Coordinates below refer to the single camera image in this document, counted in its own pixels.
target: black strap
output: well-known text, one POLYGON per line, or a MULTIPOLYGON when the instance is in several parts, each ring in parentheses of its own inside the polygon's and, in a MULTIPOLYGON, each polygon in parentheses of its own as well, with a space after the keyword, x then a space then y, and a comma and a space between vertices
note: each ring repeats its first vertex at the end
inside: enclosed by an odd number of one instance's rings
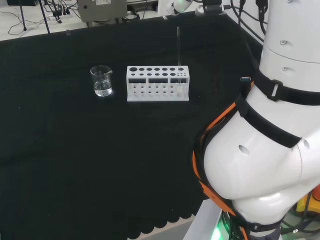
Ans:
POLYGON ((232 210, 236 212, 236 216, 229 214, 229 216, 230 216, 230 218, 232 218, 233 222, 235 222, 240 227, 242 227, 246 230, 249 230, 251 232, 254 232, 254 233, 274 230, 280 226, 281 222, 285 218, 285 216, 284 216, 281 220, 279 220, 275 223, 263 225, 263 224, 260 224, 257 222, 252 223, 252 222, 246 221, 245 218, 241 214, 239 214, 238 211, 235 210, 233 206, 232 206, 232 210))
POLYGON ((269 122, 259 113, 257 113, 249 103, 239 95, 235 100, 236 108, 240 116, 243 117, 251 126, 260 133, 275 141, 282 146, 292 148, 300 141, 301 137, 295 136, 287 131, 282 130, 273 123, 269 122))
POLYGON ((320 92, 303 91, 284 86, 281 81, 270 80, 268 77, 263 75, 260 70, 257 71, 253 81, 260 91, 263 92, 270 100, 282 100, 299 105, 320 106, 320 92))

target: hole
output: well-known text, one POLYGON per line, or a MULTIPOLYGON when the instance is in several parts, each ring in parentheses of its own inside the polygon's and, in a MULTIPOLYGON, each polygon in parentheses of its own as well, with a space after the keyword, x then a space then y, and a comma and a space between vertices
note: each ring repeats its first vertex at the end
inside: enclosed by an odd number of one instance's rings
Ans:
POLYGON ((303 140, 303 145, 305 146, 306 149, 310 148, 309 142, 307 140, 303 140))
POLYGON ((170 82, 172 84, 177 84, 177 83, 179 83, 179 80, 180 80, 180 83, 182 83, 182 84, 187 83, 187 78, 171 78, 170 82))
POLYGON ((245 156, 248 156, 249 155, 249 150, 245 147, 245 146, 242 146, 242 145, 239 145, 239 150, 240 152, 245 155, 245 156))
POLYGON ((167 84, 168 78, 149 78, 150 84, 167 84))
POLYGON ((130 84, 145 84, 146 79, 145 78, 129 78, 130 84))

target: green light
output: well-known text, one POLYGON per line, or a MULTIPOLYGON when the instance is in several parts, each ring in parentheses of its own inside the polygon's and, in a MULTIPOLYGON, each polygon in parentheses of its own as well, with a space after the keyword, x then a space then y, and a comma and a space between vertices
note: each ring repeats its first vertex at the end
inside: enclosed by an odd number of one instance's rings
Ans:
POLYGON ((216 227, 215 230, 213 231, 211 240, 221 240, 221 239, 223 239, 221 237, 221 232, 220 232, 219 228, 216 227))

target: metal box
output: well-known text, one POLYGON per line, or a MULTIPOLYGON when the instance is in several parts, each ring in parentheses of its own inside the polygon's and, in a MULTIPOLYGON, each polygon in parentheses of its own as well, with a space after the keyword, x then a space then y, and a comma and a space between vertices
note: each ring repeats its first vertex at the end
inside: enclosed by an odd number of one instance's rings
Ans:
POLYGON ((127 0, 78 0, 83 22, 105 21, 128 15, 127 0))

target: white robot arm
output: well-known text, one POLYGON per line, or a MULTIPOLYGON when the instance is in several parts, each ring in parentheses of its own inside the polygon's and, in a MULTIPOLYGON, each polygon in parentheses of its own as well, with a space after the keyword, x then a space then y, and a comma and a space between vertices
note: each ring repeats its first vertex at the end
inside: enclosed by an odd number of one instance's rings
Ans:
MULTIPOLYGON (((320 184, 320 1, 269 1, 260 77, 244 97, 246 110, 233 115, 203 154, 213 190, 261 226, 281 221, 320 184), (286 137, 298 140, 287 144, 286 137)), ((177 15, 191 3, 174 0, 168 8, 177 15)), ((224 10, 214 7, 210 11, 224 10)), ((206 11, 198 7, 196 13, 206 11)), ((281 240, 279 229, 251 231, 248 238, 281 240)))

